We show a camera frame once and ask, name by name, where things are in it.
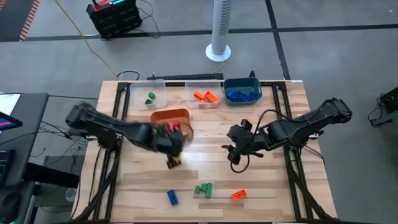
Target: orange block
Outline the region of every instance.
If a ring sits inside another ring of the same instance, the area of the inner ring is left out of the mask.
[[[235,194],[232,194],[232,199],[237,202],[238,200],[241,200],[242,198],[246,197],[246,191],[244,190],[240,190],[238,192],[236,192]]]
[[[210,100],[210,102],[212,102],[212,103],[217,103],[217,101],[218,101],[217,96],[215,96],[214,94],[212,94],[212,92],[207,92],[207,93],[205,94],[205,97],[206,97],[208,100]]]
[[[205,99],[205,96],[203,94],[201,94],[200,92],[198,92],[198,91],[195,91],[193,93],[193,95],[194,95],[194,97],[198,98],[199,100],[204,100]]]

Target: gray floor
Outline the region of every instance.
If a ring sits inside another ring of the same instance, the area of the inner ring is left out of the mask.
[[[84,34],[96,34],[85,13],[89,1],[60,1]],[[161,31],[211,29],[211,0],[151,0]],[[150,8],[139,2],[145,11]],[[273,0],[279,27],[353,26],[398,23],[397,1]],[[264,0],[235,0],[231,28],[269,28]],[[154,31],[153,21],[142,29]],[[77,35],[53,0],[42,0],[29,37]],[[398,83],[398,30],[346,30],[281,33],[290,76],[303,80],[308,100],[316,108],[338,97],[353,110],[344,125],[329,126],[320,139],[338,216],[342,220],[395,223],[398,208],[398,143],[396,126],[374,129],[367,121],[376,97]],[[117,71],[135,69],[147,75],[210,73],[219,67],[204,54],[210,35],[90,40],[92,47]],[[225,78],[246,77],[255,70],[260,79],[282,79],[271,33],[230,34],[232,57],[220,70]],[[113,75],[82,40],[0,43],[0,71],[7,82],[0,91],[48,92],[53,95],[97,97],[103,80]],[[63,125],[79,100],[51,98],[45,121]],[[38,137],[33,154],[60,156],[67,140]],[[42,163],[43,157],[33,161]],[[67,219],[39,211],[36,223]]]

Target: monitor screen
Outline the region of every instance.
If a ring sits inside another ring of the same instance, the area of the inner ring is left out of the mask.
[[[0,112],[0,131],[17,128],[22,126],[22,121],[12,118]]]

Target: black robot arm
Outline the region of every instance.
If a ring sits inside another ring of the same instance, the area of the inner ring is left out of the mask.
[[[109,150],[120,147],[117,139],[123,135],[138,147],[177,157],[185,142],[181,130],[171,130],[167,125],[121,121],[84,102],[73,107],[66,122],[70,127],[87,130],[98,138],[101,147]]]
[[[325,100],[321,106],[295,119],[273,121],[251,132],[252,124],[243,119],[241,125],[234,125],[229,129],[228,137],[236,146],[223,146],[229,151],[228,159],[238,165],[240,155],[255,155],[261,149],[271,151],[281,146],[301,148],[309,140],[311,134],[316,133],[328,124],[348,122],[352,112],[342,100],[332,98]]]

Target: wooden tabletop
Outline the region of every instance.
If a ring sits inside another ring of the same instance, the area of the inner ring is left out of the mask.
[[[112,114],[116,96],[117,81],[103,82],[97,110]],[[293,117],[309,111],[302,82],[286,82]],[[190,112],[195,138],[183,150],[183,165],[169,170],[165,154],[148,152],[124,141],[119,166],[118,181],[114,196],[112,222],[270,222],[294,221],[294,211],[282,149],[263,151],[264,158],[251,157],[249,168],[242,174],[235,174],[229,167],[227,152],[221,145],[232,144],[226,136],[229,128],[239,124],[243,118],[257,123],[266,109],[275,109],[272,90],[262,87],[263,97],[254,105],[227,106],[224,99],[215,109],[188,108],[184,100],[184,87],[167,87],[168,105],[160,110],[186,108]],[[283,108],[282,94],[279,94]],[[129,107],[127,120],[148,122],[154,110],[135,110]],[[262,124],[277,119],[269,113]],[[316,141],[308,145],[319,150]],[[81,171],[81,195],[75,217],[88,204],[93,178],[93,169],[99,147],[90,142]],[[101,153],[95,170],[93,195],[98,188]],[[242,158],[241,169],[246,164]],[[322,160],[303,149],[302,161],[309,191],[327,213],[335,217],[335,207]],[[213,183],[213,194],[193,193],[196,185]],[[174,189],[179,204],[171,206],[167,191]],[[235,202],[231,194],[244,189],[247,197]],[[305,209],[302,194],[298,191],[302,216]],[[101,206],[104,216],[105,193]]]

